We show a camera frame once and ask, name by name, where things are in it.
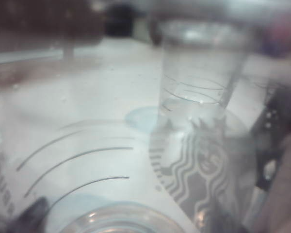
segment dark object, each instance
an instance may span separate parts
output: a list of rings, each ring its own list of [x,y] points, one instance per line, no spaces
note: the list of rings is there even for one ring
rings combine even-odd
[[[32,206],[25,210],[17,219],[8,223],[0,233],[43,233],[44,225],[41,219],[49,208],[45,198],[38,199]]]
[[[281,142],[291,133],[291,88],[277,85],[251,132],[257,142],[257,186],[267,191],[272,180],[264,177],[264,167],[271,160],[280,162],[283,154]]]
[[[128,4],[112,4],[105,12],[105,33],[109,36],[131,36],[134,10]]]
[[[97,43],[102,13],[87,0],[0,0],[0,52]]]

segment water droplet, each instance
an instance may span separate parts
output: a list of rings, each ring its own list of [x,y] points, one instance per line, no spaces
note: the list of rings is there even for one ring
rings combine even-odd
[[[265,124],[265,128],[266,129],[270,129],[272,127],[272,124],[270,123],[270,122],[267,122],[266,124]]]
[[[65,96],[62,96],[60,100],[61,100],[61,102],[66,102],[67,98]]]
[[[14,90],[18,90],[18,89],[19,89],[19,85],[18,85],[18,84],[14,84],[14,85],[12,86],[12,88],[13,88]]]
[[[276,160],[271,160],[264,166],[263,176],[266,180],[270,181],[273,178],[276,171],[276,163]]]
[[[162,187],[161,187],[160,185],[156,185],[156,186],[155,186],[155,189],[156,189],[156,191],[159,191],[159,192],[161,192],[161,190],[162,190]]]

